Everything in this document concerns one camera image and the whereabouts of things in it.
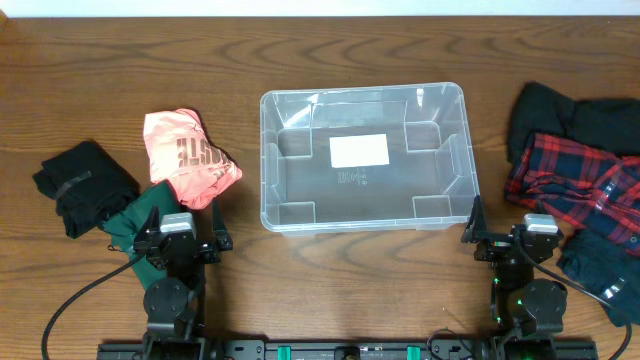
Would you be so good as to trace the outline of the red navy plaid shirt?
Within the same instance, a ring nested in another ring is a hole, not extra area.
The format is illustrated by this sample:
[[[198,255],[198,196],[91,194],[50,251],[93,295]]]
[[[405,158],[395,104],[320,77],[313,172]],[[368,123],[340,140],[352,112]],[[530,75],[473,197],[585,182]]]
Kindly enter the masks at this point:
[[[508,175],[505,199],[540,205],[576,229],[590,230],[639,255],[639,158],[618,157],[546,133],[531,135]]]

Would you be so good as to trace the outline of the clear plastic storage container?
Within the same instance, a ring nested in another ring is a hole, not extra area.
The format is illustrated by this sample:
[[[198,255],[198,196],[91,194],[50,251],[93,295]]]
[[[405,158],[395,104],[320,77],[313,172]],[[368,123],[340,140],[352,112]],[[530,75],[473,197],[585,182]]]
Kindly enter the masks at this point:
[[[385,134],[388,165],[333,168],[331,137]],[[260,219],[287,236],[440,230],[480,194],[452,82],[272,90],[260,100]]]

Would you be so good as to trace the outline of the dark navy garment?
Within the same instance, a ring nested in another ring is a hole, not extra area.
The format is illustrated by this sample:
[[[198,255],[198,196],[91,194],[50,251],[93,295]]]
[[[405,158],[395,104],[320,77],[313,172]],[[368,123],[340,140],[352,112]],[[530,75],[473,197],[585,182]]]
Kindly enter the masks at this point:
[[[639,259],[589,230],[577,230],[557,266],[570,280],[616,308],[604,308],[616,327],[639,324]]]

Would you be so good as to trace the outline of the dark green shirt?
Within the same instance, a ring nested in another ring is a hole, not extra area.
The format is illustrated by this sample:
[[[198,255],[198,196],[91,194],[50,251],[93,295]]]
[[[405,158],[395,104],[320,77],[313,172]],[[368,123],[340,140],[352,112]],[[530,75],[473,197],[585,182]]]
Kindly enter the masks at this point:
[[[148,188],[138,199],[102,225],[102,230],[111,236],[111,246],[124,252],[130,260],[136,257],[134,239],[154,206],[158,208],[160,218],[181,211],[176,195],[167,181]]]

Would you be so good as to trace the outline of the black garment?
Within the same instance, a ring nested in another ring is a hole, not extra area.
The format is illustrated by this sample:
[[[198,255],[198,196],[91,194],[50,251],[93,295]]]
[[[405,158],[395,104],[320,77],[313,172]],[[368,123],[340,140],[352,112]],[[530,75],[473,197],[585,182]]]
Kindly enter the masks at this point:
[[[41,163],[38,191],[55,201],[66,235],[76,239],[126,209],[139,184],[95,141],[83,141]]]

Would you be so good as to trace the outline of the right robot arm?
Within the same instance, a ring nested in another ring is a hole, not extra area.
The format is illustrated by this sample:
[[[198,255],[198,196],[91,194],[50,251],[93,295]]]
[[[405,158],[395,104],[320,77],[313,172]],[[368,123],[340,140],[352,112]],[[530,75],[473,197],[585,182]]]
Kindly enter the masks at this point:
[[[476,340],[475,359],[554,359],[553,337],[563,331],[567,289],[558,281],[537,278],[534,268],[551,258],[563,234],[553,216],[530,213],[508,234],[488,230],[484,207],[474,198],[461,237],[476,246],[474,259],[494,272],[490,315],[500,332]]]

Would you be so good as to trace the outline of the pink printed shirt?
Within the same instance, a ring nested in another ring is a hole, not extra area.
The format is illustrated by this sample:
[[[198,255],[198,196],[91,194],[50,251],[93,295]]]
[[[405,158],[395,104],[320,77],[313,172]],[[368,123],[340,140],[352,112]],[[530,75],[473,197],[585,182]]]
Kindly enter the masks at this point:
[[[238,182],[243,172],[214,146],[199,115],[186,108],[145,115],[143,139],[152,183],[168,181],[180,204],[201,210]]]

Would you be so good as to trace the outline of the black sweater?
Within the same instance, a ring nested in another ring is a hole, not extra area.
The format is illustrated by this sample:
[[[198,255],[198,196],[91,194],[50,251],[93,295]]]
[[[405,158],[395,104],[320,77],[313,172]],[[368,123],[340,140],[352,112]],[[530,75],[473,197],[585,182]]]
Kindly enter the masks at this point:
[[[507,161],[516,163],[536,132],[564,137],[617,156],[639,154],[639,101],[574,100],[544,84],[524,85],[510,115]]]

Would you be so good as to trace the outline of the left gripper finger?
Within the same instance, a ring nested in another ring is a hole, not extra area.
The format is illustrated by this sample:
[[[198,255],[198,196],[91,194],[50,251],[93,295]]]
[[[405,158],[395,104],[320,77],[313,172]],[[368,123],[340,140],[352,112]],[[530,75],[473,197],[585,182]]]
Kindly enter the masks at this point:
[[[147,242],[150,238],[153,238],[155,233],[159,230],[159,226],[159,210],[157,206],[153,206],[147,219],[142,225],[141,230],[138,233],[138,241]]]
[[[214,199],[211,204],[212,208],[212,229],[216,236],[217,241],[228,241],[229,232],[224,223],[221,209],[217,199]]]

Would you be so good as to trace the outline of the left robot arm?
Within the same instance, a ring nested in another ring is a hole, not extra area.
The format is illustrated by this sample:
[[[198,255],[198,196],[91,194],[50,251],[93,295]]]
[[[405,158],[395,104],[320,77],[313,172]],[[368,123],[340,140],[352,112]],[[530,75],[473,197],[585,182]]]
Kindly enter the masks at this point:
[[[204,266],[233,249],[217,202],[212,203],[210,241],[200,240],[189,212],[161,216],[157,207],[134,239],[133,249],[166,276],[145,291],[148,316],[143,349],[135,359],[214,360],[225,357],[219,340],[203,335],[206,276]]]

